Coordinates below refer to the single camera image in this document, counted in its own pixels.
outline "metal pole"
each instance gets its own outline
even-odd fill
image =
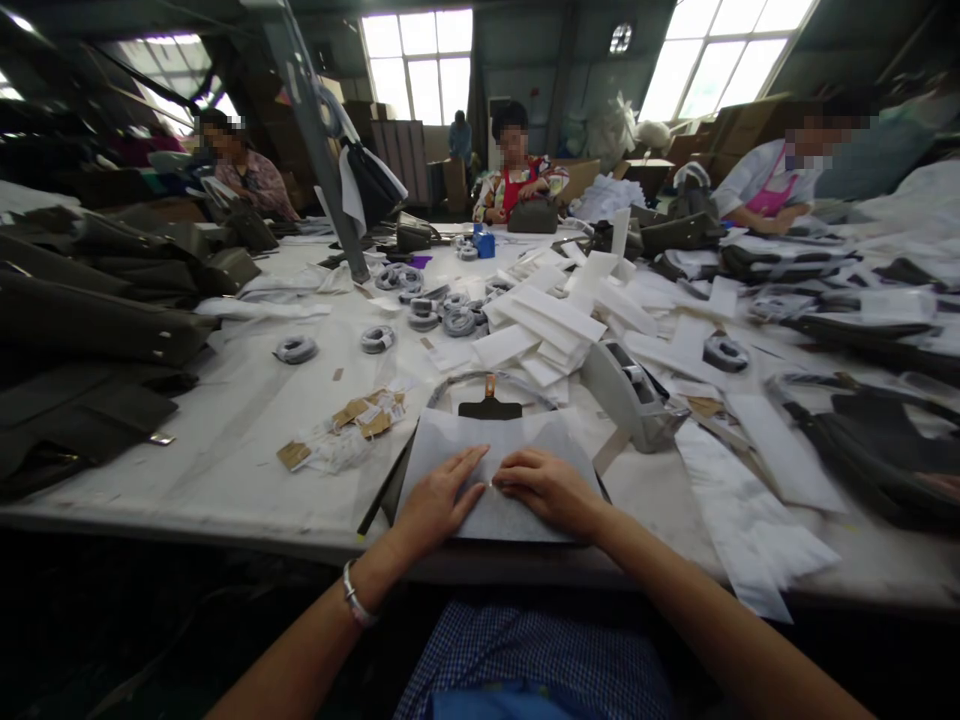
[[[263,26],[277,65],[277,73],[283,79],[293,105],[293,113],[307,146],[310,163],[330,208],[330,219],[350,264],[353,280],[358,283],[366,282],[370,279],[370,271],[367,270],[353,219],[343,212],[340,166],[331,152],[329,136],[323,123],[320,96],[316,90],[317,75],[313,71],[310,52],[303,42],[290,3],[288,0],[241,2],[256,15]]]

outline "factory floor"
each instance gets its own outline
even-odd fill
[[[0,531],[0,717],[198,718],[334,582],[338,568],[246,551]],[[389,718],[453,592],[603,608],[654,639],[683,718],[739,717],[634,593],[406,585],[364,636],[320,718]],[[778,627],[881,717],[957,717],[960,626],[794,608]]]

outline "pink apron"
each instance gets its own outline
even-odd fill
[[[776,217],[781,208],[787,204],[787,201],[790,199],[790,195],[793,194],[793,186],[797,182],[796,175],[790,178],[790,184],[787,185],[787,189],[783,192],[767,190],[767,185],[770,183],[770,178],[772,178],[773,173],[776,172],[777,165],[780,164],[780,159],[783,157],[786,151],[787,146],[784,145],[783,150],[780,151],[780,155],[777,156],[777,162],[773,164],[773,170],[771,170],[770,174],[767,176],[767,181],[763,184],[763,187],[760,188],[760,192],[754,195],[753,200],[747,203],[747,210],[756,213],[760,217]]]

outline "hand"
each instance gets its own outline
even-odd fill
[[[484,218],[491,225],[503,225],[507,221],[507,214],[503,208],[487,208]]]
[[[528,200],[534,193],[546,192],[550,189],[550,186],[547,184],[547,181],[544,178],[537,178],[535,183],[530,183],[529,185],[524,185],[517,192],[517,196],[521,200]]]
[[[784,212],[781,210],[775,218],[760,218],[753,224],[753,229],[764,235],[786,235],[793,225],[793,217],[782,217]]]
[[[408,562],[414,563],[436,550],[466,520],[486,486],[476,483],[459,502],[457,491],[489,449],[489,445],[467,448],[417,483],[388,533]]]
[[[504,458],[493,484],[548,524],[591,544],[610,508],[570,463],[537,448]]]
[[[240,197],[245,197],[245,198],[250,197],[250,191],[244,187],[240,187],[239,185],[233,185],[233,184],[231,184],[229,187]]]

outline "white paper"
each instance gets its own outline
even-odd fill
[[[572,538],[544,524],[518,500],[504,497],[491,485],[503,459],[525,447],[548,450],[572,464],[587,483],[599,493],[596,472],[583,448],[571,437],[564,414],[567,411],[539,413],[516,420],[475,420],[439,410],[425,409],[420,415],[417,434],[400,492],[398,512],[402,512],[411,490],[421,478],[461,450],[472,445],[489,444],[490,450],[460,489],[462,495],[475,483],[487,485],[473,511],[456,537],[518,542],[569,543]]]

